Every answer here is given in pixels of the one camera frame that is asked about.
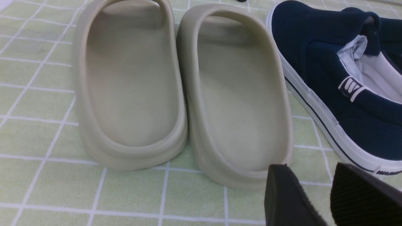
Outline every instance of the canvas sneaker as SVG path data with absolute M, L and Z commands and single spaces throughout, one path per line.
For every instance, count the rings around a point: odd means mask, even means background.
M 266 25 L 288 89 L 341 159 L 377 176 L 402 173 L 402 75 L 381 52 L 379 16 L 285 1 Z

